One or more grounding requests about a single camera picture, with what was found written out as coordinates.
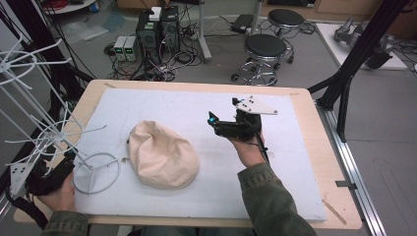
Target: wooden cabinet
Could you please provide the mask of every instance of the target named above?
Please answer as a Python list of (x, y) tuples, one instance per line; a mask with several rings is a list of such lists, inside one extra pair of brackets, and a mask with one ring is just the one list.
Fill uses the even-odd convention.
[(308, 20), (346, 21), (353, 17), (355, 21), (370, 20), (383, 0), (316, 0), (313, 8), (284, 7), (268, 5), (264, 2), (262, 15), (267, 16), (273, 9), (290, 9)]
[(382, 0), (321, 0), (318, 13), (372, 15)]

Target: olive green jacket sleeve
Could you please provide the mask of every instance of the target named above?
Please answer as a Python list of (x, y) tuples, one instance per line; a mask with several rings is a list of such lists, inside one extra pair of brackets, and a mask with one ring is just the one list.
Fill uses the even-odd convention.
[(88, 232), (88, 217), (71, 211), (53, 212), (41, 236), (85, 236)]
[(243, 202), (259, 236), (316, 235), (298, 213), (288, 191), (266, 164), (238, 174)]

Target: black metal frame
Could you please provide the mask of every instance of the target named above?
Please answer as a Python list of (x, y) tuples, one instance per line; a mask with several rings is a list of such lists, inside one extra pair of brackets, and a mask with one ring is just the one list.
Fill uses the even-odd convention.
[(310, 93), (314, 93), (328, 87), (325, 94), (317, 100), (317, 105), (325, 110), (333, 110), (334, 103), (340, 97), (336, 131), (344, 142), (346, 142), (344, 131), (350, 84), (355, 74), (372, 55), (374, 48), (408, 1), (383, 1), (339, 70), (332, 77), (308, 88)]

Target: electronic equipment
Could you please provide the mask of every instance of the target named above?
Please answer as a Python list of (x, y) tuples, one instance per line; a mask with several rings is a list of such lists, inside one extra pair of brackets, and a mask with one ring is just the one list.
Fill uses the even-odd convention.
[(159, 22), (160, 20), (160, 14), (161, 14), (161, 8), (160, 7), (152, 7), (151, 12), (149, 14), (149, 20), (151, 22)]
[(180, 51), (180, 33), (178, 7), (165, 9), (162, 18), (162, 36), (165, 42), (165, 51), (176, 53)]
[(212, 112), (208, 112), (208, 124), (214, 128), (214, 133), (224, 138), (248, 141), (262, 129), (261, 114), (277, 115), (277, 111), (253, 96), (238, 100), (232, 98), (236, 109), (236, 122), (220, 121)]
[(136, 27), (136, 35), (140, 46), (141, 55), (145, 60), (145, 64), (160, 64), (163, 54), (163, 48), (160, 47), (162, 42), (162, 31), (160, 22), (152, 22), (149, 20), (149, 11), (143, 11), (139, 15), (138, 25)]
[(139, 44), (136, 36), (128, 36), (125, 45), (123, 46), (125, 51), (126, 61), (136, 61), (139, 57)]
[(355, 28), (355, 30), (350, 33), (350, 27), (352, 26), (353, 18), (347, 19), (346, 23), (341, 26), (339, 29), (334, 31), (334, 40), (335, 41), (344, 41), (346, 45), (353, 47), (358, 41), (362, 32), (365, 30), (367, 23), (360, 24)]
[(116, 53), (116, 58), (119, 61), (126, 61), (126, 56), (123, 47), (127, 38), (127, 36), (119, 36), (117, 37), (116, 43), (114, 43), (114, 52)]
[(247, 28), (251, 27), (254, 16), (250, 14), (240, 15), (232, 24), (230, 30), (239, 33), (245, 33)]
[(35, 196), (45, 196), (62, 186), (64, 180), (73, 172), (74, 159), (77, 150), (70, 149), (64, 153), (64, 159), (47, 175), (46, 162), (40, 159), (35, 165), (27, 179), (27, 190)]

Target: white paper sheet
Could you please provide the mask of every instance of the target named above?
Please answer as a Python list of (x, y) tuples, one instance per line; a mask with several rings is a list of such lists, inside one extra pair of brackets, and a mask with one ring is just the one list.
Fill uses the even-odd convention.
[[(89, 214), (248, 218), (237, 173), (244, 169), (233, 145), (214, 134), (209, 111), (222, 121), (234, 121), (232, 97), (251, 94), (108, 89), (96, 107), (78, 149), (86, 154), (110, 152), (127, 157), (130, 131), (142, 120), (154, 120), (189, 140), (200, 156), (196, 179), (181, 190), (158, 190), (142, 185), (129, 161), (121, 161), (121, 174), (107, 190), (93, 195), (78, 192), (77, 208)], [(272, 169), (292, 194), (307, 220), (326, 220), (318, 186), (306, 152), (292, 102), (286, 96), (255, 97), (278, 110), (263, 115), (263, 132)], [(114, 168), (98, 173), (99, 186), (114, 176)]]

